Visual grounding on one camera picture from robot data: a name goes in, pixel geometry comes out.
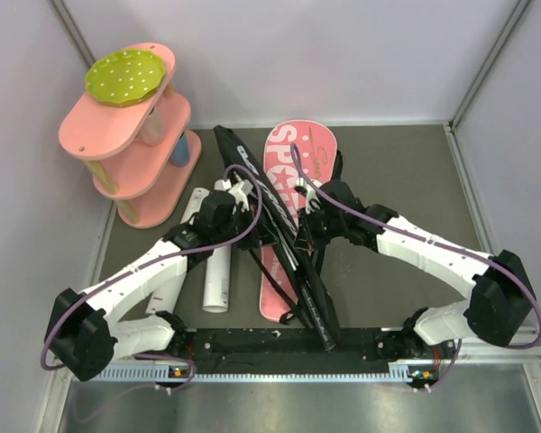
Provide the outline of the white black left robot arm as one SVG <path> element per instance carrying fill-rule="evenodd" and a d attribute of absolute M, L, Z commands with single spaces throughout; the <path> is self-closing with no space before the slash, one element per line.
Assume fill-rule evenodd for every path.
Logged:
<path fill-rule="evenodd" d="M 41 367 L 54 370 L 58 359 L 82 382 L 120 359 L 162 352 L 173 358 L 186 349 L 175 316 L 158 311 L 145 319 L 124 315 L 168 282 L 183 281 L 215 250 L 241 244 L 261 216 L 262 194 L 251 198 L 242 185 L 215 190 L 187 223 L 174 226 L 139 259 L 112 277 L 80 292 L 66 289 L 54 301 L 40 355 Z"/>

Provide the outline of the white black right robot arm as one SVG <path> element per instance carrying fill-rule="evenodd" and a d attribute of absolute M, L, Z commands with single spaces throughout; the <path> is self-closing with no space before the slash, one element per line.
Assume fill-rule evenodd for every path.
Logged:
<path fill-rule="evenodd" d="M 533 308 L 535 293 L 520 258 L 508 250 L 476 252 L 446 241 L 383 205 L 364 206 L 341 180 L 298 179 L 306 199 L 297 241 L 318 248 L 335 238 L 408 263 L 455 289 L 462 300 L 417 310 L 403 325 L 402 343 L 415 357 L 449 340 L 477 337 L 508 347 Z"/>

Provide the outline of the pink sport racket bag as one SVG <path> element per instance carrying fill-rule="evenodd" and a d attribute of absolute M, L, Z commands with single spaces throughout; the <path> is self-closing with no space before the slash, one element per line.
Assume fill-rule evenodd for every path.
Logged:
<path fill-rule="evenodd" d="M 281 324 L 296 318 L 310 327 L 326 351 L 333 350 L 340 343 L 341 327 L 317 268 L 320 255 L 302 240 L 299 225 L 308 202 L 297 183 L 301 172 L 318 184 L 335 175 L 335 135 L 316 121 L 285 121 L 269 132 L 257 158 L 232 129 L 218 125 L 214 134 L 225 165 L 244 166 L 261 188 L 261 250 L 255 255 L 262 272 L 261 315 Z"/>

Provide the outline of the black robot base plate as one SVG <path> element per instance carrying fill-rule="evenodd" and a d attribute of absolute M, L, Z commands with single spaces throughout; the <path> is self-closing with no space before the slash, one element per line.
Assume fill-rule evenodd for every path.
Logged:
<path fill-rule="evenodd" d="M 452 342 L 425 345 L 400 330 L 355 327 L 326 350 L 307 328 L 200 328 L 175 338 L 152 358 L 192 360 L 202 374 L 386 373 L 389 364 L 416 360 L 436 365 L 454 355 Z"/>

